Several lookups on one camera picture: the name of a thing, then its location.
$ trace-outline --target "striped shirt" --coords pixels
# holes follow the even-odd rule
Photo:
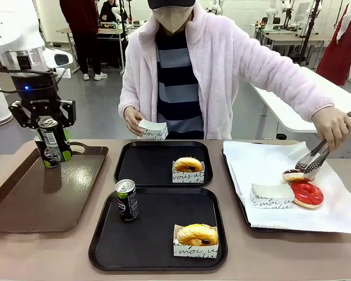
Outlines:
[[[159,82],[157,121],[167,123],[167,139],[203,139],[199,84],[192,71],[185,31],[167,36],[160,28],[155,40]]]

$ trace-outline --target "wall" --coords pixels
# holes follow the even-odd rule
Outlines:
[[[38,13],[40,15],[45,37],[48,41],[66,42],[66,35],[56,33],[57,30],[67,27],[67,22],[61,12],[59,0],[35,0]],[[209,0],[199,0],[201,5],[206,8]],[[99,0],[98,9],[105,0]],[[302,2],[313,2],[312,0],[295,0],[294,10]],[[343,0],[341,15],[349,0]],[[131,1],[132,16],[134,20],[146,20],[151,14],[148,8],[147,0]],[[340,0],[323,0],[322,10],[315,22],[315,31],[332,35],[334,33],[333,24],[338,14]],[[128,3],[125,1],[126,11],[129,11]],[[235,21],[243,30],[253,34],[251,23],[266,16],[266,10],[269,8],[269,0],[227,0],[223,4],[223,14]],[[277,1],[277,8],[280,11],[280,1]],[[278,13],[281,22],[284,21],[285,14]]]

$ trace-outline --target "pink fleece jacket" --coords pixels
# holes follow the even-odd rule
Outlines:
[[[158,29],[159,23],[151,15],[130,38],[118,106],[120,116],[127,106],[133,105],[147,120],[157,120],[154,37]],[[274,92],[307,121],[321,108],[333,105],[331,98],[288,57],[281,57],[256,39],[250,39],[231,19],[205,12],[198,2],[194,18],[186,26],[186,39],[192,69],[199,82],[206,139],[231,138],[232,104],[241,78]]]

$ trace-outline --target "red dress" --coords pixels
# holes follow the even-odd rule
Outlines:
[[[346,11],[347,7],[316,71],[317,74],[338,86],[345,85],[351,66],[351,21],[346,32],[340,38],[339,44],[336,42],[337,34]]]

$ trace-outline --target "gray floor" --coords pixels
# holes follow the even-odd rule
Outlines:
[[[122,81],[118,70],[104,70],[109,74],[108,79],[96,82],[94,80],[83,81],[81,74],[73,74],[70,79],[63,79],[59,86],[59,95],[62,99],[76,100],[77,121],[71,128],[71,138],[74,139],[132,139],[134,136],[126,129],[124,122],[117,113],[119,94]],[[11,89],[10,78],[0,76],[0,84],[3,89]],[[351,92],[351,84],[347,83],[344,88]],[[8,104],[18,100],[15,94],[7,95]],[[257,96],[251,85],[242,81],[238,97],[233,106],[233,139],[254,139],[257,124],[259,123],[263,102]],[[275,138],[277,120],[269,114],[264,130],[263,138]],[[317,144],[318,139],[313,134],[298,134],[286,131],[281,125],[278,132],[284,133],[288,139],[307,141],[308,147]],[[0,154],[13,154],[23,143],[31,140],[34,133],[30,129],[21,128],[13,120],[0,126]],[[331,157],[351,158],[351,137]]]

